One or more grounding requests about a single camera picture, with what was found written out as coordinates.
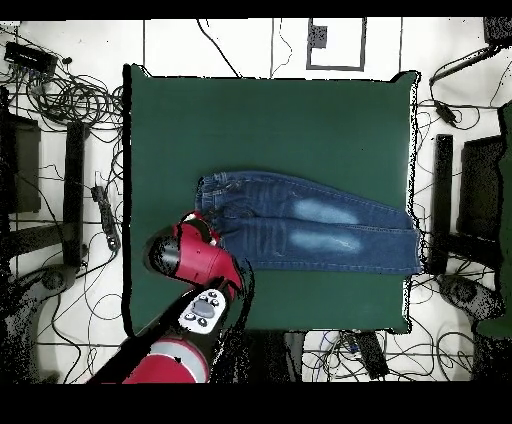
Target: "black border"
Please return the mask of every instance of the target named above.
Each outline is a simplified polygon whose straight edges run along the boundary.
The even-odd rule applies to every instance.
[[[132,69],[131,65],[123,65],[123,166],[126,168],[123,180],[123,295],[121,296],[121,314],[124,331],[128,337],[134,337],[132,316],[130,314],[130,299],[132,297],[132,267],[131,267],[131,241],[130,223],[132,220]]]
[[[361,18],[363,30],[361,32],[361,55],[359,57],[359,66],[324,66],[311,64],[311,50],[313,49],[313,40],[310,39],[311,29],[313,28],[313,18],[308,21],[308,47],[306,70],[308,71],[356,71],[364,72],[364,64],[366,60],[366,24],[367,18]]]

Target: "black cable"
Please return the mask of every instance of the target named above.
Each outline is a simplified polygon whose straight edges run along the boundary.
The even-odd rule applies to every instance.
[[[497,96],[497,94],[498,94],[498,91],[500,91],[501,82],[503,81],[503,78],[505,77],[505,74],[507,73],[508,68],[510,68],[510,65],[512,65],[512,60],[511,60],[510,62],[508,62],[507,67],[505,68],[505,70],[504,70],[504,71],[503,71],[503,73],[501,74],[501,78],[500,78],[500,81],[498,82],[498,86],[496,87],[496,91],[494,92],[494,95],[492,96],[492,99],[491,99],[491,101],[489,102],[489,107],[492,107],[492,102],[493,102],[493,100],[496,98],[496,96]]]
[[[64,337],[60,332],[59,330],[57,330],[57,327],[55,326],[55,316],[57,315],[57,312],[59,311],[59,307],[60,307],[60,302],[61,302],[61,297],[60,297],[60,293],[57,295],[57,307],[55,308],[55,311],[53,312],[53,315],[52,315],[52,319],[51,319],[51,326],[53,328],[53,331],[55,332],[55,334],[57,334],[57,336],[59,336],[62,340],[72,344],[73,346],[76,347],[76,349],[78,350],[78,357],[76,358],[76,361],[75,363],[73,364],[73,366],[69,369],[68,373],[66,374],[66,377],[64,378],[64,381],[62,384],[66,384],[67,381],[68,381],[68,378],[71,374],[71,372],[75,369],[76,365],[78,364],[78,361],[80,360],[80,358],[82,357],[82,350],[80,349],[80,347],[78,347],[74,342],[72,342],[71,340],[69,340],[68,338]]]
[[[441,372],[442,372],[442,374],[443,374],[443,377],[444,377],[447,381],[450,381],[450,379],[448,378],[448,375],[446,374],[446,372],[445,372],[445,370],[444,370],[444,368],[443,368],[443,365],[444,365],[444,366],[446,366],[446,365],[445,365],[445,364],[443,364],[443,362],[442,362],[442,360],[441,360],[441,356],[439,355],[439,353],[440,353],[440,350],[441,350],[441,349],[440,349],[441,341],[442,341],[445,337],[450,336],[450,335],[457,335],[457,336],[463,337],[463,338],[465,338],[466,340],[469,340],[472,344],[474,344],[474,341],[473,341],[471,338],[469,338],[466,334],[461,333],[460,331],[448,331],[448,332],[444,333],[443,335],[441,335],[441,336],[437,339],[437,343],[436,343],[436,345],[435,345],[437,361],[438,361],[438,364],[439,364],[439,368],[441,369]],[[468,369],[466,366],[461,365],[460,363],[459,363],[459,365],[460,365],[462,368],[464,368],[466,371],[471,372],[471,370],[470,370],[470,369]]]
[[[199,29],[201,30],[201,32],[203,33],[203,35],[208,38],[208,40],[211,41],[211,43],[215,46],[215,48],[218,50],[218,52],[220,53],[220,55],[222,56],[222,58],[224,59],[224,61],[228,64],[228,66],[231,68],[231,70],[233,71],[233,73],[237,76],[237,78],[243,78],[241,74],[239,74],[237,71],[235,71],[235,68],[233,68],[233,66],[231,66],[231,63],[229,63],[229,60],[226,59],[226,56],[224,56],[224,53],[222,53],[222,50],[220,49],[220,47],[218,46],[218,44],[213,40],[212,37],[210,37],[203,29],[202,25],[201,25],[201,22],[199,21],[199,19],[196,19],[196,22],[197,22],[197,25],[199,26]]]
[[[87,272],[85,272],[85,273],[82,273],[82,274],[77,275],[77,276],[76,276],[76,279],[82,278],[84,275],[86,275],[86,274],[90,274],[91,272],[94,272],[94,271],[96,271],[97,269],[100,269],[100,268],[102,268],[102,267],[103,267],[103,269],[104,269],[104,267],[105,267],[106,265],[108,265],[109,263],[111,263],[111,262],[112,262],[112,261],[117,257],[117,254],[118,254],[118,252],[114,252],[114,253],[112,253],[112,255],[110,256],[110,258],[109,258],[107,261],[105,261],[105,262],[104,262],[104,263],[102,263],[101,265],[98,265],[97,267],[94,267],[94,268],[93,268],[93,269],[91,269],[91,270],[88,270],[88,271],[87,271]],[[101,276],[102,272],[103,272],[103,271],[101,271],[101,272],[96,276],[96,278],[94,279],[94,281],[93,281],[93,282],[91,283],[91,285],[87,288],[87,291],[89,291],[89,290],[91,289],[91,287],[93,287],[93,286],[94,286],[94,284],[96,283],[96,281],[98,280],[98,278]],[[59,318],[61,318],[61,317],[62,317],[62,316],[67,312],[67,311],[69,311],[69,310],[70,310],[74,305],[76,305],[76,304],[80,301],[80,299],[82,299],[82,297],[83,297],[83,296],[84,296],[84,295],[83,295],[83,294],[81,294],[81,295],[80,295],[80,296],[79,296],[79,297],[78,297],[78,298],[77,298],[77,299],[76,299],[76,300],[75,300],[71,305],[69,305],[69,306],[68,306],[68,307],[67,307],[63,312],[61,312],[61,313],[60,313],[60,315],[59,315],[58,317],[56,317],[56,318],[55,318],[55,321],[57,321]],[[51,327],[51,324],[48,324],[45,328],[43,328],[43,329],[42,329],[42,330],[37,334],[37,337],[39,337],[39,336],[40,336],[44,331],[46,331],[46,330],[47,330],[48,328],[50,328],[50,327]]]
[[[283,43],[285,43],[285,44],[288,46],[288,48],[290,49],[290,54],[289,54],[288,59],[286,60],[286,62],[281,63],[281,64],[280,64],[280,65],[279,65],[279,66],[278,66],[274,71],[272,71],[272,73],[270,74],[270,78],[273,78],[273,77],[274,77],[274,74],[279,70],[279,68],[280,68],[281,66],[286,66],[286,65],[288,65],[288,63],[290,63],[290,59],[291,59],[291,57],[292,57],[292,55],[293,55],[293,49],[291,48],[291,46],[290,46],[290,44],[288,43],[288,41],[286,41],[286,40],[283,38],[282,34],[281,34],[281,28],[282,28],[282,26],[283,26],[283,18],[281,18],[281,21],[280,21],[280,23],[279,23],[279,37],[281,38],[281,40],[283,41]]]

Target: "blue jeans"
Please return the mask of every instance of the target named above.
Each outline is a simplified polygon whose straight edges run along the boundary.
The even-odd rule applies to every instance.
[[[254,269],[421,271],[420,235],[405,211],[270,172],[201,178],[196,210],[220,246]]]

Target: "black device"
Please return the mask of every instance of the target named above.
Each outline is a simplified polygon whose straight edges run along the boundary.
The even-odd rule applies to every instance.
[[[487,153],[495,152],[494,158],[498,157],[500,150],[496,143],[502,138],[496,138],[494,141],[475,140],[470,143],[463,156],[462,176],[461,176],[461,201],[459,207],[459,218],[457,221],[457,231],[450,232],[451,215],[451,191],[452,191],[452,161],[453,161],[453,136],[449,134],[439,134],[435,142],[434,154],[434,172],[433,187],[431,199],[431,241],[427,257],[425,271],[432,275],[440,275],[446,272],[449,253],[463,256],[472,262],[478,262],[491,269],[497,269],[502,261],[502,254],[499,243],[496,240],[483,237],[483,233],[495,234],[497,232],[497,214],[499,199],[497,199],[497,179],[498,174],[496,164],[484,161],[481,166],[474,167],[475,158],[479,157],[473,151],[469,156],[473,160],[466,160],[468,152],[478,145],[489,143],[492,147],[487,149]],[[478,172],[478,168],[484,167],[484,173]],[[480,184],[482,178],[488,178],[482,182],[482,188],[470,192]],[[485,219],[481,212],[484,210],[494,211],[494,214]],[[472,218],[479,216],[480,222],[473,223]]]
[[[482,321],[503,315],[501,296],[477,281],[460,275],[442,275],[438,281],[441,297],[470,318]]]
[[[112,252],[117,252],[121,248],[121,240],[117,233],[116,223],[110,202],[108,201],[107,192],[101,186],[94,186],[91,189],[92,199],[98,203],[101,215],[101,226],[105,236],[107,237],[108,248]]]
[[[472,54],[457,65],[437,73],[430,78],[432,87],[436,81],[446,78],[462,69],[497,55],[503,48],[512,45],[512,18],[483,18],[484,39],[489,47]]]
[[[11,115],[15,144],[10,154],[4,159],[9,167],[24,176],[28,183],[20,178],[12,178],[10,182],[9,213],[36,213],[41,209],[41,198],[34,185],[39,183],[39,145],[41,129],[37,121],[22,116]]]
[[[502,136],[464,143],[457,231],[486,240],[498,240],[500,223],[500,172],[505,151]]]
[[[434,176],[431,198],[432,239],[427,272],[442,274],[448,264],[446,237],[450,233],[453,135],[438,134],[434,146]]]
[[[47,76],[53,76],[58,59],[50,53],[10,41],[5,45],[4,60]]]
[[[8,110],[8,92],[0,87],[0,198],[8,199],[15,167],[9,155],[16,145],[17,118]],[[87,247],[82,244],[83,154],[87,130],[82,122],[67,127],[64,184],[64,222],[10,231],[9,204],[0,202],[0,382],[39,383],[37,322],[42,306],[75,281]],[[13,280],[10,259],[62,244],[63,263],[31,272]]]
[[[512,18],[484,18],[484,40],[489,45],[512,44]]]
[[[361,361],[368,371],[370,379],[375,380],[389,374],[389,368],[384,357],[384,352],[379,344],[375,331],[354,333],[354,339],[361,352]]]

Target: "cable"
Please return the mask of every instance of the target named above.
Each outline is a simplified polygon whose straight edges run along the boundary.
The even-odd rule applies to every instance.
[[[489,107],[492,107],[492,102],[496,98],[496,96],[498,94],[498,91],[500,91],[500,87],[502,85],[501,82],[503,81],[503,78],[505,77],[505,74],[507,73],[508,68],[510,68],[510,65],[512,65],[512,60],[510,62],[508,62],[507,67],[505,68],[505,70],[501,74],[501,78],[500,78],[500,81],[498,82],[498,86],[496,87],[496,91],[494,92],[494,95],[492,96],[491,101],[489,102]]]
[[[288,65],[288,63],[290,63],[290,58],[292,57],[292,54],[293,54],[293,49],[291,48],[290,44],[281,35],[282,26],[283,26],[283,18],[281,18],[281,22],[279,23],[279,37],[281,38],[281,40],[283,40],[283,43],[285,43],[288,46],[288,48],[290,49],[290,55],[288,56],[288,59],[286,60],[285,63],[281,63],[274,71],[272,71],[272,73],[270,74],[270,78],[274,77],[274,74],[279,70],[279,68],[281,66],[286,66],[286,65]]]
[[[222,58],[224,59],[224,61],[228,64],[228,66],[231,68],[231,70],[233,71],[233,73],[237,76],[237,78],[243,78],[243,76],[241,74],[239,74],[237,71],[235,71],[235,68],[233,68],[233,66],[231,66],[231,63],[229,63],[229,60],[226,59],[226,56],[224,56],[224,53],[222,53],[222,50],[220,49],[220,47],[218,46],[218,44],[213,40],[212,37],[210,37],[203,29],[202,25],[201,25],[201,22],[199,21],[199,19],[196,19],[196,22],[197,22],[197,25],[199,26],[199,29],[201,30],[201,32],[203,33],[203,35],[208,38],[208,40],[211,41],[211,43],[215,46],[215,48],[218,50],[218,52],[220,53],[220,55],[222,56]]]
[[[458,335],[458,336],[460,336],[460,337],[465,338],[466,340],[469,340],[472,344],[474,344],[474,341],[473,341],[472,339],[470,339],[466,334],[461,333],[460,331],[448,331],[447,333],[444,333],[443,335],[441,335],[441,336],[437,339],[437,343],[436,343],[436,356],[437,356],[437,361],[438,361],[438,364],[439,364],[439,368],[441,369],[441,372],[442,372],[442,374],[443,374],[443,377],[446,379],[446,381],[450,381],[450,379],[448,378],[448,375],[446,374],[446,372],[445,372],[445,370],[444,370],[444,367],[443,367],[443,366],[446,366],[446,365],[445,365],[445,364],[443,363],[443,361],[441,360],[441,356],[440,356],[440,350],[441,350],[441,349],[440,349],[440,347],[439,347],[439,346],[440,346],[440,344],[441,344],[441,341],[442,341],[445,337],[450,336],[450,335]],[[462,352],[460,352],[460,351],[457,353],[457,356],[459,356],[459,358],[460,358],[460,354],[461,354],[461,353],[462,353]],[[465,359],[466,359],[466,360],[468,360],[468,358],[467,358],[467,356],[465,356],[465,354],[463,354],[463,353],[462,353],[462,355],[463,355],[463,357],[465,357]],[[468,367],[466,367],[465,365],[461,365],[460,363],[459,363],[459,365],[460,365],[462,368],[464,368],[466,371],[471,372],[471,369],[470,369],[470,368],[468,368]]]
[[[82,350],[80,349],[80,347],[78,347],[74,342],[72,342],[71,340],[69,340],[68,338],[64,337],[60,332],[59,330],[57,330],[57,327],[55,326],[55,316],[57,315],[57,312],[59,311],[59,307],[60,307],[60,302],[61,302],[61,297],[60,297],[60,293],[57,295],[57,307],[55,308],[55,311],[53,312],[53,315],[52,315],[52,320],[51,320],[51,326],[53,328],[53,331],[55,332],[55,334],[57,334],[57,336],[59,336],[62,340],[72,344],[73,346],[76,347],[76,349],[78,350],[78,357],[76,358],[76,361],[75,363],[73,364],[73,366],[69,369],[68,373],[66,374],[66,377],[64,378],[64,381],[62,384],[66,384],[66,382],[68,381],[68,378],[69,378],[69,375],[71,374],[71,372],[75,369],[76,365],[78,364],[78,361],[80,360],[80,358],[82,357]]]

